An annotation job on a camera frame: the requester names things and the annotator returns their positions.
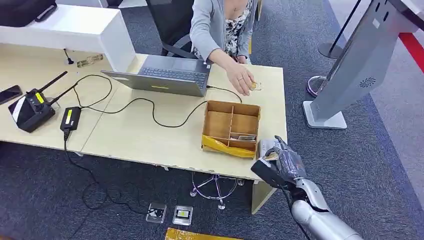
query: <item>office chair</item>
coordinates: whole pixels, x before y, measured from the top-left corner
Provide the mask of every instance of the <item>office chair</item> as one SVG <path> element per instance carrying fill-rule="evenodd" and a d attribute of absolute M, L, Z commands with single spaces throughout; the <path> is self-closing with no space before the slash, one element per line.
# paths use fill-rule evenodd
<path fill-rule="evenodd" d="M 192 42 L 182 48 L 175 47 L 181 38 L 190 33 L 194 0 L 146 0 L 148 9 L 162 41 L 162 56 L 173 53 L 173 57 L 196 59 L 191 52 Z"/>
<path fill-rule="evenodd" d="M 220 187 L 219 180 L 223 180 L 223 179 L 228 179 L 228 180 L 234 181 L 232 188 L 228 191 L 227 194 L 221 193 L 221 187 Z M 196 195 L 199 194 L 200 196 L 204 197 L 205 199 L 219 200 L 218 208 L 220 210 L 224 210 L 225 207 L 226 207 L 225 203 L 223 202 L 223 199 L 229 197 L 234 192 L 234 190 L 236 190 L 237 186 L 243 186 L 245 184 L 244 179 L 238 179 L 238 178 L 229 177 L 229 176 L 221 176 L 219 174 L 212 174 L 212 176 L 210 176 L 208 179 L 206 179 L 202 183 L 196 184 L 195 183 L 195 172 L 194 171 L 191 172 L 191 182 L 193 183 L 193 190 L 191 190 L 190 196 L 196 197 Z M 203 193 L 200 190 L 201 187 L 205 186 L 206 184 L 208 184 L 210 182 L 215 183 L 217 196 L 206 195 L 205 193 Z"/>

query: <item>robotic arm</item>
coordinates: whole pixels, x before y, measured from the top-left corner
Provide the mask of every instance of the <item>robotic arm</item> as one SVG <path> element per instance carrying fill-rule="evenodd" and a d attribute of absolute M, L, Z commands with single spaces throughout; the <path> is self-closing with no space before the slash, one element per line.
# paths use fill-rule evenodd
<path fill-rule="evenodd" d="M 274 162 L 260 158 L 251 170 L 273 188 L 282 189 L 287 201 L 290 198 L 289 208 L 297 224 L 317 240 L 362 240 L 355 230 L 332 213 L 320 188 L 306 179 L 301 157 L 279 136 L 275 138 L 280 147 L 271 148 L 265 157 L 277 155 L 278 159 Z"/>

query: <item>gray laptop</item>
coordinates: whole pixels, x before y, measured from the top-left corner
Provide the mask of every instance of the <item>gray laptop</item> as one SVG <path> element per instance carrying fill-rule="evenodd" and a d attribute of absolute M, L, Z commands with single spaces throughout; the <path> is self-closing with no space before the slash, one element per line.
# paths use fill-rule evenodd
<path fill-rule="evenodd" d="M 132 89 L 204 97 L 210 68 L 203 60 L 149 55 L 138 74 L 101 72 Z"/>

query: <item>woman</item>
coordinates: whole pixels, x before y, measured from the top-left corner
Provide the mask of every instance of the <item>woman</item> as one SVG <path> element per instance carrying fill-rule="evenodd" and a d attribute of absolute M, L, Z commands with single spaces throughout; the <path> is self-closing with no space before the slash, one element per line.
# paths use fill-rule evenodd
<path fill-rule="evenodd" d="M 254 76 L 241 64 L 249 60 L 258 0 L 194 0 L 190 38 L 192 53 L 226 70 L 235 89 L 250 95 Z"/>

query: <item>black phone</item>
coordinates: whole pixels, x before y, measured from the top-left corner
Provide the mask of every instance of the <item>black phone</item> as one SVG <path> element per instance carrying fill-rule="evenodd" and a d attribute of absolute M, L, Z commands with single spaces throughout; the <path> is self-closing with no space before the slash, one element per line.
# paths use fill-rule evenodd
<path fill-rule="evenodd" d="M 17 98 L 21 95 L 22 95 L 21 88 L 18 85 L 14 85 L 0 92 L 0 104 L 4 104 L 7 101 Z"/>

